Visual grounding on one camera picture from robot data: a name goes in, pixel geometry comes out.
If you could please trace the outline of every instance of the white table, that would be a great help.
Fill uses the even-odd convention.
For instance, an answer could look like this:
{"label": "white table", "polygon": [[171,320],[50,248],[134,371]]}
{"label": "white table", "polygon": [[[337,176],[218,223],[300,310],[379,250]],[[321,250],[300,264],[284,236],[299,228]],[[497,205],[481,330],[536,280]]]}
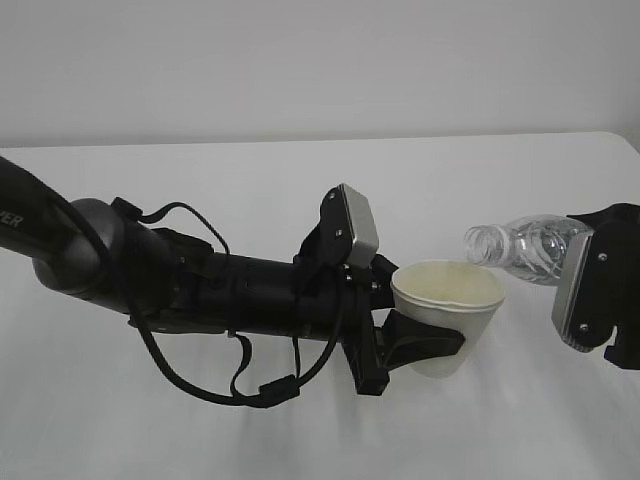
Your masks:
{"label": "white table", "polygon": [[[369,197],[380,251],[399,265],[460,258],[470,225],[640,203],[638,154],[607,133],[0,154],[70,199],[186,201],[234,253],[276,260],[291,259],[342,181]],[[187,214],[165,224],[209,238]],[[501,275],[507,301],[449,379],[405,367],[383,397],[360,397],[336,350],[300,398],[256,411],[187,397],[123,316],[41,288],[28,259],[3,251],[0,265],[3,479],[640,478],[640,372],[566,347],[550,288]],[[287,339],[253,339],[246,391],[293,364]],[[237,342],[160,343],[187,378],[228,391]],[[322,345],[303,342],[305,365]]]}

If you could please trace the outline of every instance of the plastic bottle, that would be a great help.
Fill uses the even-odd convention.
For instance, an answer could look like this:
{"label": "plastic bottle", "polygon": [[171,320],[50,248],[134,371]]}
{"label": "plastic bottle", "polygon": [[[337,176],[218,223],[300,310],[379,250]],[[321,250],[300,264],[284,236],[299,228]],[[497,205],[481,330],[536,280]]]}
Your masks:
{"label": "plastic bottle", "polygon": [[555,286],[571,239],[590,232],[582,222],[557,215],[537,215],[504,226],[472,227],[465,235],[467,260],[503,268],[537,285]]}

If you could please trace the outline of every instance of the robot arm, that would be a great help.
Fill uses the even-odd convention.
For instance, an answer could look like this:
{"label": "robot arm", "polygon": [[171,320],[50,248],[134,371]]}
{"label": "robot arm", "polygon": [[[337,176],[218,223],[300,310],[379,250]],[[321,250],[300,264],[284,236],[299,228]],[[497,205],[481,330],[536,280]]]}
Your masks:
{"label": "robot arm", "polygon": [[[397,267],[377,253],[367,199],[345,184],[326,194],[320,221],[292,263],[216,253],[203,240],[145,226],[174,207],[199,216],[184,204],[150,216],[120,198],[111,205],[96,199],[69,204],[2,157],[0,192],[0,246],[32,257],[46,287],[129,315],[165,377],[206,401],[267,408],[289,400],[322,368],[336,343],[342,344],[358,393],[381,395],[390,370],[453,355],[464,342],[459,332],[395,310],[383,327],[374,326],[371,311],[394,306],[390,281]],[[152,335],[225,331],[240,340],[244,353],[231,396],[206,392],[178,376]],[[251,346],[238,332],[327,344],[306,373],[243,395],[234,382],[250,360]]]}

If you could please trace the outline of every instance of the paper cup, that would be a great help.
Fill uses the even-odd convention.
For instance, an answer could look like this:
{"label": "paper cup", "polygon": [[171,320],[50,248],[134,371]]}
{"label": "paper cup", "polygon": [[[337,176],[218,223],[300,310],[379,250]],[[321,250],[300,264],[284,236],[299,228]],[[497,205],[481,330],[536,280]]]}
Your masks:
{"label": "paper cup", "polygon": [[413,320],[452,328],[465,337],[457,354],[412,363],[428,377],[454,373],[474,347],[505,291],[489,270],[465,262],[430,260],[396,270],[391,279],[395,307]]}

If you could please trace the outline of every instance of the wire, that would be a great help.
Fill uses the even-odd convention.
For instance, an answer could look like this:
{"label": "wire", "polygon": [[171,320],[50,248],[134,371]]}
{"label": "wire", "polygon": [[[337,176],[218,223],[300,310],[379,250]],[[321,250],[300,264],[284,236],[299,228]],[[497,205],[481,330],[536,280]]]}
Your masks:
{"label": "wire", "polygon": [[[35,178],[38,181],[38,183],[42,185],[45,191],[48,192],[48,195],[51,201],[53,202],[53,204],[58,209],[60,209],[60,211],[64,215],[66,215],[69,218],[69,220],[71,220],[71,222],[75,224],[78,230],[80,230],[80,232],[87,238],[91,246],[95,249],[96,253],[98,254],[98,257],[100,258],[100,261],[106,267],[109,275],[111,276],[114,286],[120,292],[120,295],[122,295],[122,298],[129,310],[129,315],[133,319],[134,324],[137,327],[138,332],[140,333],[142,341],[144,342],[145,346],[147,347],[147,350],[149,351],[149,354],[151,355],[151,358],[155,362],[160,372],[165,376],[167,380],[169,380],[169,382],[171,382],[175,387],[179,388],[183,392],[193,397],[199,398],[207,402],[216,403],[219,405],[252,406],[257,408],[264,408],[265,406],[271,406],[271,405],[265,405],[264,403],[265,400],[260,395],[244,396],[242,394],[239,394],[239,392],[238,392],[238,395],[235,395],[235,396],[221,395],[221,394],[209,392],[200,387],[197,387],[196,385],[193,385],[192,383],[186,381],[184,378],[178,375],[173,370],[173,368],[171,368],[171,365],[169,365],[162,351],[160,350],[160,347],[158,346],[153,334],[151,333],[147,319],[142,313],[142,311],[140,310],[140,307],[138,306],[137,301],[133,296],[133,293],[129,288],[127,280],[125,279],[120,267],[114,261],[111,253],[109,252],[107,247],[104,245],[102,239],[100,238],[98,233],[95,231],[93,226],[64,197],[62,197],[51,187],[49,187],[48,185],[46,185],[45,183],[37,179],[35,176],[33,176],[33,178]],[[207,228],[209,228],[209,230],[211,230],[214,233],[216,238],[218,238],[220,243],[225,248],[227,257],[229,256],[230,254],[229,247],[227,243],[224,241],[224,239],[222,238],[222,236],[218,234],[218,232],[209,224],[209,222],[206,221],[206,219],[204,219],[204,217],[202,217],[202,215],[200,215],[197,211],[195,211],[195,209],[193,209],[189,205],[178,203],[178,202],[169,204],[163,207],[162,209],[160,209],[158,212],[155,212],[152,215],[143,217],[145,220],[145,223],[157,217],[159,217],[160,219],[163,218],[172,208],[176,208],[176,207],[185,208],[186,210],[189,210],[191,213],[193,213],[196,217],[198,217],[198,219],[200,219],[207,226]],[[324,365],[327,363],[337,343],[337,340],[340,334],[340,329],[342,326],[342,317],[344,313],[344,306],[343,306],[344,278],[340,273],[338,274],[337,284],[338,284],[338,303],[337,303],[337,317],[334,324],[334,329],[327,342],[327,345],[325,345],[325,348],[322,351],[322,354],[320,355],[316,363],[304,375],[302,375],[299,379],[297,379],[296,384],[298,388],[308,383],[315,375],[317,375],[317,373],[322,369],[322,367],[324,367]],[[235,379],[238,377],[238,375],[242,373],[242,371],[244,371],[244,369],[246,368],[246,365],[244,365],[245,357],[246,357],[245,355],[246,345],[245,345],[245,342],[243,342],[242,340],[241,340],[241,343],[243,344],[243,362],[238,372],[234,376],[233,382],[235,382]]]}
{"label": "wire", "polygon": [[207,229],[211,233],[213,233],[213,235],[218,239],[218,241],[220,242],[220,245],[222,245],[222,248],[224,248],[224,253],[227,255],[227,260],[229,259],[229,256],[231,255],[231,251],[229,250],[229,245],[227,245],[227,242],[225,241],[225,239],[222,238],[222,235],[218,233],[218,231],[213,227],[213,225],[211,225],[209,221],[206,218],[204,218],[204,216],[202,216],[191,205],[187,205],[186,203],[183,203],[183,202],[171,202],[165,205],[164,207],[162,207],[157,212],[154,212],[150,215],[141,216],[139,219],[139,222],[147,225],[152,223],[158,223],[160,220],[166,217],[167,214],[174,208],[184,208],[185,210],[188,210],[193,215],[195,215],[198,218],[198,220],[200,220],[204,224],[204,226],[207,227]]}
{"label": "wire", "polygon": [[291,337],[291,342],[293,343],[293,358],[296,363],[296,378],[300,378],[302,362],[300,361],[300,342],[298,341],[298,335]]}
{"label": "wire", "polygon": [[342,328],[342,320],[344,317],[344,289],[345,289],[345,280],[342,269],[338,270],[336,274],[336,283],[338,285],[338,311],[336,313],[336,321],[333,325],[333,331],[331,332],[331,336],[327,341],[327,344],[324,347],[324,350],[320,354],[316,363],[314,363],[311,368],[302,375],[298,381],[298,386],[302,387],[311,381],[313,377],[315,377],[322,367],[325,366],[329,357],[333,353],[333,349],[338,343],[338,337],[340,336],[340,329]]}

